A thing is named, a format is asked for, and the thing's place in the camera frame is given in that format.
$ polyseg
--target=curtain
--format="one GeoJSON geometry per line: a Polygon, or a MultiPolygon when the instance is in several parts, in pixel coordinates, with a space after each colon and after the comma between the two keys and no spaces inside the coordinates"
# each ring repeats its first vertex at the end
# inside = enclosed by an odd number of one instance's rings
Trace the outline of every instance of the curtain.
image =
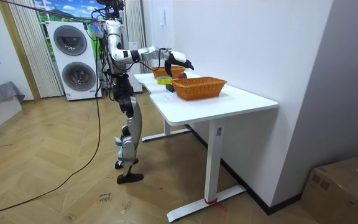
{"type": "MultiPolygon", "coordinates": [[[[34,7],[32,0],[11,1],[34,7]]],[[[62,96],[63,88],[59,84],[58,73],[53,67],[36,12],[12,4],[9,7],[41,98],[62,96]]]]}
{"type": "MultiPolygon", "coordinates": [[[[130,42],[137,42],[138,48],[146,47],[144,33],[144,20],[141,0],[125,0],[124,25],[130,42]]],[[[144,65],[140,66],[142,73],[149,70],[144,65]]]]}

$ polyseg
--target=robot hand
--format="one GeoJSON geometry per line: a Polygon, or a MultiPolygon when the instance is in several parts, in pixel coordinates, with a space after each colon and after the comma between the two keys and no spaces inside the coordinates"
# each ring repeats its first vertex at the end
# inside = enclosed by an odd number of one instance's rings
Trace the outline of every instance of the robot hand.
{"type": "Polygon", "coordinates": [[[185,55],[175,51],[169,52],[168,58],[165,60],[164,65],[165,71],[169,76],[172,77],[171,65],[179,65],[194,70],[194,67],[191,65],[191,62],[186,59],[185,55]]]}

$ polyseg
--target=brown basket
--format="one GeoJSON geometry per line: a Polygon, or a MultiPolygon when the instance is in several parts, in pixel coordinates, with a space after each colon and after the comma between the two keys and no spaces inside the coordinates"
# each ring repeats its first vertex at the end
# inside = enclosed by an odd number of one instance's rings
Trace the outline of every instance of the brown basket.
{"type": "Polygon", "coordinates": [[[180,98],[195,100],[219,96],[226,82],[212,77],[182,78],[172,80],[172,85],[180,98]]]}
{"type": "MultiPolygon", "coordinates": [[[[157,77],[164,77],[164,76],[168,76],[169,75],[165,72],[165,68],[164,67],[152,67],[153,70],[158,69],[157,71],[153,71],[154,74],[154,78],[157,77]]],[[[172,72],[172,78],[179,78],[179,75],[185,71],[185,68],[180,67],[180,66],[172,66],[171,67],[171,72],[172,72]]]]}

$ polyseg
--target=washing machine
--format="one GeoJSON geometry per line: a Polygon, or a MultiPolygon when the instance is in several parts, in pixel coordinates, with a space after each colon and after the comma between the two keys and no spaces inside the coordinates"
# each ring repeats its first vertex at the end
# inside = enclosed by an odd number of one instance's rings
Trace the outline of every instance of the washing machine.
{"type": "Polygon", "coordinates": [[[92,40],[80,22],[45,23],[68,100],[94,98],[100,85],[92,40]]]}

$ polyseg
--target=cardboard box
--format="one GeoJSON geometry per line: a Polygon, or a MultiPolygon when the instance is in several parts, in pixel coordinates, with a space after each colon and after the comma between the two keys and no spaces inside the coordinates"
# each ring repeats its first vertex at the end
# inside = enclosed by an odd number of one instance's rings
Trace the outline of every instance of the cardboard box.
{"type": "Polygon", "coordinates": [[[320,224],[358,224],[358,159],[313,169],[301,206],[320,224]]]}

